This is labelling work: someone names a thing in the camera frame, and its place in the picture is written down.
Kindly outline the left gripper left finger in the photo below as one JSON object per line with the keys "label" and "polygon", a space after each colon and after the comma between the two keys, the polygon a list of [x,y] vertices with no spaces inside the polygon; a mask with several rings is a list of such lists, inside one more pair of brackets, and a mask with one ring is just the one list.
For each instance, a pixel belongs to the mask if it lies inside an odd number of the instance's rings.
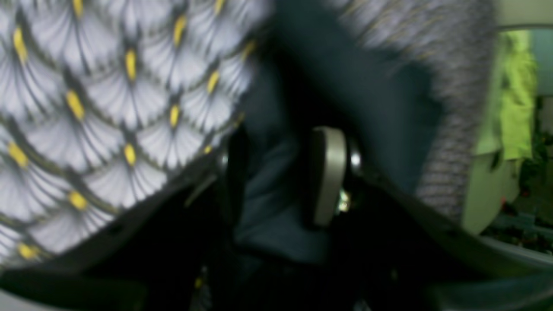
{"label": "left gripper left finger", "polygon": [[248,175],[248,136],[238,128],[223,141],[217,156],[216,192],[220,215],[233,228],[240,221]]}

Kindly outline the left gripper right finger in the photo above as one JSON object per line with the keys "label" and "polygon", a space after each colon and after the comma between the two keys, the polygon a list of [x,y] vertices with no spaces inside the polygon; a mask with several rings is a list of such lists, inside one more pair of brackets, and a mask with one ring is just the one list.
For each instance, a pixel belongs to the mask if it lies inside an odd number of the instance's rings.
{"label": "left gripper right finger", "polygon": [[351,209],[351,194],[345,189],[348,144],[342,130],[316,127],[311,132],[310,186],[311,221],[327,228],[334,217]]}

